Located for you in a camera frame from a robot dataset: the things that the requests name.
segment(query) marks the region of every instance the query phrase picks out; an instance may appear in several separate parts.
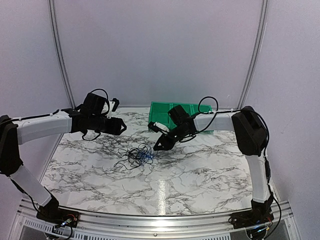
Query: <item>white arm segment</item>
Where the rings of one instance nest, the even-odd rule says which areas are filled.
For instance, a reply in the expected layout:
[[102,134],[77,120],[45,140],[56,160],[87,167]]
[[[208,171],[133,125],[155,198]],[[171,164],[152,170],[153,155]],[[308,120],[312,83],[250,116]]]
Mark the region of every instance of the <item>white arm segment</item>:
[[10,179],[15,181],[40,206],[44,207],[51,200],[50,193],[24,165],[21,165],[15,173],[11,174]]
[[[232,131],[234,132],[234,125],[231,119],[233,113],[219,113],[206,129],[207,131]],[[194,125],[197,131],[204,129],[212,120],[214,114],[199,114],[194,118]],[[253,188],[253,201],[264,203],[270,197],[270,191],[266,176],[266,167],[264,157],[252,155],[245,156],[250,170],[252,188]]]
[[68,113],[59,111],[51,116],[21,120],[14,123],[18,125],[18,144],[22,145],[34,139],[69,133],[72,119]]

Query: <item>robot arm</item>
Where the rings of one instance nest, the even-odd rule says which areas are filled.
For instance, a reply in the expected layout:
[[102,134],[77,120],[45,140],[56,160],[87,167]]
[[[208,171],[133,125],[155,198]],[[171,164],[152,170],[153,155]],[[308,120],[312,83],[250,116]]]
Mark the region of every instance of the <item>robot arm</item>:
[[14,185],[28,194],[40,205],[37,218],[59,220],[67,215],[59,209],[58,200],[45,189],[24,166],[20,159],[19,145],[42,137],[82,132],[120,135],[127,129],[121,118],[111,117],[119,105],[117,99],[89,93],[77,110],[68,108],[41,116],[11,119],[0,117],[0,171],[9,177]]
[[270,213],[270,207],[274,200],[269,186],[270,168],[266,156],[262,151],[268,142],[268,130],[261,122],[254,109],[246,106],[235,112],[222,111],[210,114],[195,114],[189,116],[180,106],[176,106],[168,112],[174,124],[177,126],[166,131],[160,124],[150,122],[149,128],[155,132],[162,132],[154,146],[154,150],[171,150],[176,142],[186,138],[193,139],[196,134],[207,131],[233,131],[235,132],[237,145],[245,155],[249,165],[253,197],[250,212],[235,213],[231,216],[234,228],[243,228],[255,223],[264,223],[268,218],[274,219]]

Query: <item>vertical metal post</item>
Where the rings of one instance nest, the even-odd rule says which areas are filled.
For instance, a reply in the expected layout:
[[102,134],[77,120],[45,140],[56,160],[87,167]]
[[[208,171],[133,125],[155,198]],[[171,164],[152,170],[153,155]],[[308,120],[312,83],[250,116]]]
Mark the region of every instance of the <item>vertical metal post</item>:
[[63,56],[62,48],[60,44],[55,1],[48,0],[48,4],[49,4],[49,15],[50,15],[54,46],[55,46],[55,51],[57,54],[58,63],[61,71],[62,81],[63,81],[64,89],[65,89],[69,104],[74,109],[76,107],[76,103],[72,93],[72,89],[71,89],[71,85],[70,85],[70,81],[67,73],[67,68],[65,65],[64,56]]
[[268,6],[269,6],[269,0],[262,0],[262,5],[261,5],[261,12],[260,12],[260,20],[259,20],[259,26],[258,26],[258,31],[256,34],[256,39],[255,39],[255,44],[254,44],[254,49],[251,57],[251,62],[249,65],[249,69],[245,78],[245,83],[242,89],[242,93],[238,102],[237,108],[243,108],[245,101],[247,99],[250,85],[252,83],[252,79],[254,77],[254,72],[258,60],[258,56],[261,50],[262,46],[262,41],[264,38],[264,33],[265,33],[265,27],[266,27],[266,22],[267,22],[267,15],[268,15]]

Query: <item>ventilation grille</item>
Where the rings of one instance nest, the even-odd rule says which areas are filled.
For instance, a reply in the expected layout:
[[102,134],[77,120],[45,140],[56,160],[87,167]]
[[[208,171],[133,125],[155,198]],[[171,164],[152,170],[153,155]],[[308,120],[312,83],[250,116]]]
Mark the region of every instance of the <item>ventilation grille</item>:
[[[56,236],[61,236],[63,231],[59,230],[59,228],[55,229],[54,225],[46,222],[40,222],[34,219],[26,218],[24,221],[24,225],[36,229],[47,234],[52,234]],[[110,236],[102,236],[101,234],[94,233],[85,233],[80,232],[78,229],[73,229],[73,236],[70,238],[71,240],[137,240],[137,238],[122,238],[122,237],[110,237]],[[187,240],[231,240],[230,234],[221,234],[215,236],[207,236],[206,238],[188,238]]]

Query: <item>green tray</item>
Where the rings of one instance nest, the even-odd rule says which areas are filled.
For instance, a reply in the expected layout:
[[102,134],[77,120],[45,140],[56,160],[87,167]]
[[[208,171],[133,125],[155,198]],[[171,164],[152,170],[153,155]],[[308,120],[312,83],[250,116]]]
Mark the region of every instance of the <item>green tray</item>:
[[[168,115],[168,111],[177,105],[181,105],[183,109],[191,116],[198,113],[198,104],[188,104],[188,103],[176,103],[176,102],[151,102],[150,113],[149,113],[149,123],[158,122],[167,126],[170,130],[175,128],[176,125],[171,120]],[[211,111],[210,105],[201,105],[201,112]]]

